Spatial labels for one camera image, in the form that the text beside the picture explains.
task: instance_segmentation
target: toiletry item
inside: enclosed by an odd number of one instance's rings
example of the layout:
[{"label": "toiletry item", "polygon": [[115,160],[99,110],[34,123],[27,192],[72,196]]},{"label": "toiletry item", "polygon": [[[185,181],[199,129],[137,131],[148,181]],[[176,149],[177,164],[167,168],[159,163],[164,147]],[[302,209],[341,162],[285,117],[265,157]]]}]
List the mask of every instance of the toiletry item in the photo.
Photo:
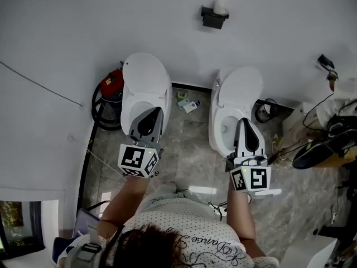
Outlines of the toiletry item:
[{"label": "toiletry item", "polygon": [[200,101],[197,102],[190,102],[189,104],[186,104],[182,108],[185,110],[186,113],[190,113],[191,111],[197,109],[197,107],[200,105]]},{"label": "toiletry item", "polygon": [[180,89],[180,91],[177,93],[177,100],[181,101],[187,98],[187,91],[184,89]]},{"label": "toiletry item", "polygon": [[187,98],[185,98],[185,99],[181,100],[180,102],[177,102],[177,105],[178,105],[178,107],[180,107],[182,109],[183,106],[185,106],[186,104],[189,104],[189,103],[190,103],[190,101]]}]

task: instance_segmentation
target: white toilet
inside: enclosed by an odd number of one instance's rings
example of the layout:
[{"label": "white toilet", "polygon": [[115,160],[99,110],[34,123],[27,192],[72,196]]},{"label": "white toilet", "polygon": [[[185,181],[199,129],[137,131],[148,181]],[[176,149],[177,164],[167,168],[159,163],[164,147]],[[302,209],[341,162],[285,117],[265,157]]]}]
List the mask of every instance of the white toilet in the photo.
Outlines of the white toilet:
[{"label": "white toilet", "polygon": [[238,121],[252,118],[252,108],[263,90],[262,75],[250,66],[221,69],[213,85],[209,117],[211,147],[223,157],[234,152]]},{"label": "white toilet", "polygon": [[123,132],[129,134],[132,121],[144,111],[161,107],[164,114],[163,133],[171,111],[172,85],[161,62],[150,54],[133,54],[124,62],[123,79],[123,105],[120,117]]}]

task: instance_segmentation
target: dark curly hair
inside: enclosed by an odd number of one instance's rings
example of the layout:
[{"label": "dark curly hair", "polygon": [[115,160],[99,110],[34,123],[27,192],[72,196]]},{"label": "dark curly hair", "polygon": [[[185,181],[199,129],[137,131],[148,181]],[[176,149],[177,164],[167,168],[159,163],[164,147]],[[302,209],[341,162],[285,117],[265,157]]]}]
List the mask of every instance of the dark curly hair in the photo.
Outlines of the dark curly hair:
[{"label": "dark curly hair", "polygon": [[[176,231],[162,232],[154,225],[124,233],[119,239],[113,267],[173,267],[180,262],[181,250],[176,242],[178,234]],[[100,267],[105,267],[108,253],[116,241],[112,240],[103,252]]]}]

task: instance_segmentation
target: marble floor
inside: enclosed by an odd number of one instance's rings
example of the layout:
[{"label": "marble floor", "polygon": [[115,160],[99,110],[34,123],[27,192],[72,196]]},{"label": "marble floor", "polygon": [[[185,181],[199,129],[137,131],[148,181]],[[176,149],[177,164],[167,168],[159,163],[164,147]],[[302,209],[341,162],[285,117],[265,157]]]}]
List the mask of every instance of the marble floor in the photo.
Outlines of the marble floor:
[{"label": "marble floor", "polygon": [[[188,99],[199,100],[201,104],[197,110],[186,114],[176,105],[178,91],[173,89],[170,120],[161,140],[165,150],[155,168],[160,173],[151,180],[147,194],[162,183],[175,181],[182,187],[203,187],[203,191],[197,193],[200,200],[219,204],[226,201],[229,176],[225,173],[225,159],[209,145],[210,94],[189,90]],[[264,124],[253,120],[266,140],[268,156],[271,154],[271,138],[276,133],[281,135],[281,121],[287,116],[288,113],[283,112]],[[117,167],[119,145],[125,138],[122,131],[98,129],[92,152],[120,172]],[[125,179],[116,171],[90,157],[83,207],[112,199],[120,191]],[[343,191],[338,195],[336,188],[343,178],[346,173],[337,168],[296,170],[290,164],[273,164],[271,188],[282,189],[282,194],[253,199],[250,204],[261,249],[281,259],[292,242],[309,238],[315,229],[329,225],[331,207],[334,212],[339,210],[336,225],[344,225],[349,202]]]}]

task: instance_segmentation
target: black baseboard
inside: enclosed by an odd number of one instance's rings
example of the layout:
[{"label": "black baseboard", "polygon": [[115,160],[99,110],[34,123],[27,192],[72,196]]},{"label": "black baseboard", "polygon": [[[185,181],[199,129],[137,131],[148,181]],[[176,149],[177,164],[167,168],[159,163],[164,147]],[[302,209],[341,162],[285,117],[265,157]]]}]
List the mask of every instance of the black baseboard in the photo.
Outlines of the black baseboard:
[{"label": "black baseboard", "polygon": [[[100,106],[98,110],[98,114],[102,115],[104,110],[104,106]],[[88,142],[87,149],[92,151],[93,144],[94,144],[94,139],[95,139],[95,134],[97,133],[98,130],[98,124],[94,123],[93,129],[90,134],[90,140]],[[80,177],[80,183],[79,183],[79,191],[78,191],[78,201],[77,201],[77,212],[79,209],[82,207],[82,202],[83,202],[83,192],[84,192],[84,183],[85,183],[85,177],[87,176],[87,169],[88,169],[88,164],[89,164],[89,158],[91,154],[86,150],[84,162],[83,162],[83,168],[82,168],[82,175]]]},{"label": "black baseboard", "polygon": [[207,93],[211,93],[212,92],[212,89],[210,89],[210,88],[195,87],[193,85],[187,85],[187,84],[181,84],[181,83],[172,83],[172,87],[195,90],[197,92],[207,92]]},{"label": "black baseboard", "polygon": [[[211,93],[212,92],[212,89],[210,88],[204,88],[204,87],[195,87],[193,85],[187,85],[187,84],[181,84],[181,83],[172,83],[172,87],[174,88],[182,88],[182,89],[189,89],[189,90],[195,90],[197,92],[206,92],[206,93]],[[286,106],[283,106],[283,105],[280,105],[280,104],[275,104],[275,103],[271,103],[269,101],[265,101],[265,100],[262,100],[262,99],[258,99],[257,100],[257,103],[259,104],[268,104],[268,105],[271,105],[271,106],[276,106],[278,107],[280,110],[282,111],[287,111],[287,112],[293,112],[294,109],[293,108],[290,108],[290,107],[286,107]]]}]

